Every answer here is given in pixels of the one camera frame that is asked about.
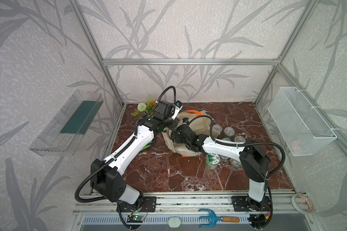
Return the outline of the beige canvas bag orange handles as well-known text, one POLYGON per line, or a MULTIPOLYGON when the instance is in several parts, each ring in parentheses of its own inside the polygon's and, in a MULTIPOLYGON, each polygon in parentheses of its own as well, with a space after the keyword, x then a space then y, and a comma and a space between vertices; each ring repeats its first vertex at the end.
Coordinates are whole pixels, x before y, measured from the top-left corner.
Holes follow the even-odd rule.
POLYGON ((187 110, 177 115, 179 123, 172 131, 164 129, 167 147, 185 157, 195 157, 204 152, 202 145, 210 137, 211 119, 206 111, 187 110))

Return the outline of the green tree label seed jar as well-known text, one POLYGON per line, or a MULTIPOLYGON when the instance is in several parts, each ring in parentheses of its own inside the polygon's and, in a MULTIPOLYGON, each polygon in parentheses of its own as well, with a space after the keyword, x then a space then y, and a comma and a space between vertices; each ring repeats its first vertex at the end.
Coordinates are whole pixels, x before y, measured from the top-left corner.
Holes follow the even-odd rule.
POLYGON ((205 159, 205 167, 208 170, 215 170, 219 163, 221 162, 221 158, 217 154, 207 154, 205 159))

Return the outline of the red label seed jar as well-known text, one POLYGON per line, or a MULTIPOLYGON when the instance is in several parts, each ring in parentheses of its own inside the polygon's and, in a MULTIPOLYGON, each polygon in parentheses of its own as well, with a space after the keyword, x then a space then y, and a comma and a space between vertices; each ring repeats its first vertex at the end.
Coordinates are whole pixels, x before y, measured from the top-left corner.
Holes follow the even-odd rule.
POLYGON ((245 143, 246 139, 243 136, 236 136, 234 138, 234 142, 236 142, 236 143, 245 143))

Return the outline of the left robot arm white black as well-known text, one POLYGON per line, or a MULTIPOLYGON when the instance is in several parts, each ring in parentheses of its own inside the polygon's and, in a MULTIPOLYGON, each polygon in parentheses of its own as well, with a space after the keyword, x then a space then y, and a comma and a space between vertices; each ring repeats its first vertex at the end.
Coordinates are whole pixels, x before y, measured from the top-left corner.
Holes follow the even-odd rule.
POLYGON ((90 186, 110 202, 126 203, 141 207, 143 193, 128 185, 124 179, 129 164, 137 154, 151 143, 165 128, 175 129, 177 115, 161 120, 147 116, 137 121, 133 134, 104 160, 95 160, 91 165, 90 186))

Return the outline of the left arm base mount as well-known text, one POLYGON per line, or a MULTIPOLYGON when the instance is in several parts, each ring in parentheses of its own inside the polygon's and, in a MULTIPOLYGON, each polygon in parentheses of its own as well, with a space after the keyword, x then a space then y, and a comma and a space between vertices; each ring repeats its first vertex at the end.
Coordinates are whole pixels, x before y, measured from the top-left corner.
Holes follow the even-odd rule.
POLYGON ((155 196, 143 196, 138 198, 134 204, 128 204, 122 202, 118 204, 120 212, 155 212, 157 205, 157 197, 155 196))

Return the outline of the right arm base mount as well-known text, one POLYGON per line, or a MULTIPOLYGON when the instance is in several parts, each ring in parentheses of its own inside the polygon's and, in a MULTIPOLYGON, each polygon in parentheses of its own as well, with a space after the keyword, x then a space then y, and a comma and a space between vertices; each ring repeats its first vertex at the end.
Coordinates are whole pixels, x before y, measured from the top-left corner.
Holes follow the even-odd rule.
POLYGON ((265 196, 262 202, 249 199, 248 196, 232 196, 230 201, 235 212, 266 212, 272 204, 269 196, 265 196))

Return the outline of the purple label seed jar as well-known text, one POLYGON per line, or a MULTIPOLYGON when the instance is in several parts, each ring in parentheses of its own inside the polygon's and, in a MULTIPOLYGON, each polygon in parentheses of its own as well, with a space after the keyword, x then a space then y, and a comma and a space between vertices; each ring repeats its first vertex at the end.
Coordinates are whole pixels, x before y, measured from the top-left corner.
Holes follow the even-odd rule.
POLYGON ((213 125, 212 126, 212 134, 215 138, 217 138, 222 132, 222 127, 220 125, 213 125))

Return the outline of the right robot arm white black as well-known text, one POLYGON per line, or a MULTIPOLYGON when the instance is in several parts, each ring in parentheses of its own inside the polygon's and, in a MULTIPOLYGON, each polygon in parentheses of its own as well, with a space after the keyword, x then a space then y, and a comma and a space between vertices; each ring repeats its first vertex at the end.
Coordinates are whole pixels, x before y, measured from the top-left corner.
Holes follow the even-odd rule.
POLYGON ((271 160, 260 145, 220 141, 206 134, 197 135, 186 124, 173 131, 171 139, 194 152, 217 154, 238 161, 249 178, 248 206, 261 206, 268 189, 271 160))

